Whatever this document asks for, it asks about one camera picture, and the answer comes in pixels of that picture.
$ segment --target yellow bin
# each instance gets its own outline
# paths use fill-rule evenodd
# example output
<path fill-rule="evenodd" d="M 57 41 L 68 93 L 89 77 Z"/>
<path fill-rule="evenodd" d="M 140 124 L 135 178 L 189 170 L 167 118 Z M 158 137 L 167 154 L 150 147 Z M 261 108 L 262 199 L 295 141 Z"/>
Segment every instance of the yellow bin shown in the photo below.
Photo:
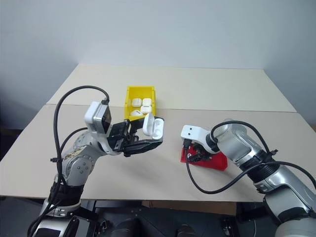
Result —
<path fill-rule="evenodd" d="M 124 119 L 129 119 L 130 121 L 144 118 L 143 116 L 130 116 L 130 113 L 134 110 L 140 110 L 140 108 L 132 107 L 132 99 L 134 98 L 151 98 L 152 100 L 152 114 L 156 115 L 156 97 L 155 97 L 155 87 L 154 86 L 138 86 L 130 85 L 127 87 L 126 99 L 124 104 Z"/>

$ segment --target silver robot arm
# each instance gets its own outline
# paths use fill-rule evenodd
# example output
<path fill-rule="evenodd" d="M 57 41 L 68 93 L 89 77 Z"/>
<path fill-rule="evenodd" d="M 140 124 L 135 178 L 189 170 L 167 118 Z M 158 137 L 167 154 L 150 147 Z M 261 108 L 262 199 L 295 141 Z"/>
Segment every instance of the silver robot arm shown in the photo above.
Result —
<path fill-rule="evenodd" d="M 227 124 L 210 132 L 185 125 L 181 137 L 201 144 L 210 154 L 219 150 L 242 171 L 268 161 L 274 161 L 260 145 L 247 135 L 240 124 Z M 316 195 L 284 165 L 262 165 L 248 173 L 257 191 L 265 194 L 264 203 L 271 217 L 279 224 L 276 237 L 298 234 L 316 236 Z"/>
<path fill-rule="evenodd" d="M 34 237 L 68 237 L 77 231 L 79 221 L 75 216 L 82 217 L 88 213 L 88 210 L 80 207 L 80 197 L 99 157 L 121 153 L 129 157 L 152 150 L 162 143 L 164 120 L 151 114 L 145 118 L 134 121 L 126 119 L 112 125 L 109 106 L 92 102 L 84 120 L 88 131 L 80 135 L 74 145 L 62 154 L 63 182 L 57 196 L 51 200 L 56 191 L 56 174 L 50 195 L 44 201 L 40 214 L 51 201 L 51 206 L 58 205 L 45 215 L 34 232 Z M 136 132 L 141 128 L 146 135 L 152 135 L 152 139 L 139 140 Z"/>

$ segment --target red holder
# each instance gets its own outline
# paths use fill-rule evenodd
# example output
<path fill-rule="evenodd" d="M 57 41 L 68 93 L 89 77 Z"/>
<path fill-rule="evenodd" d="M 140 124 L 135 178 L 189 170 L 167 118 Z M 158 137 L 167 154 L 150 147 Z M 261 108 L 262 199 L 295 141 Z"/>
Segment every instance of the red holder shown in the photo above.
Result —
<path fill-rule="evenodd" d="M 188 149 L 188 154 L 195 155 L 196 151 L 193 149 L 193 145 L 191 144 Z M 181 162 L 186 162 L 186 156 L 184 154 L 184 150 L 182 148 L 181 153 Z M 227 157 L 223 153 L 217 153 L 210 157 L 210 160 L 200 160 L 197 162 L 189 162 L 189 164 L 204 166 L 212 169 L 225 170 L 227 168 Z"/>

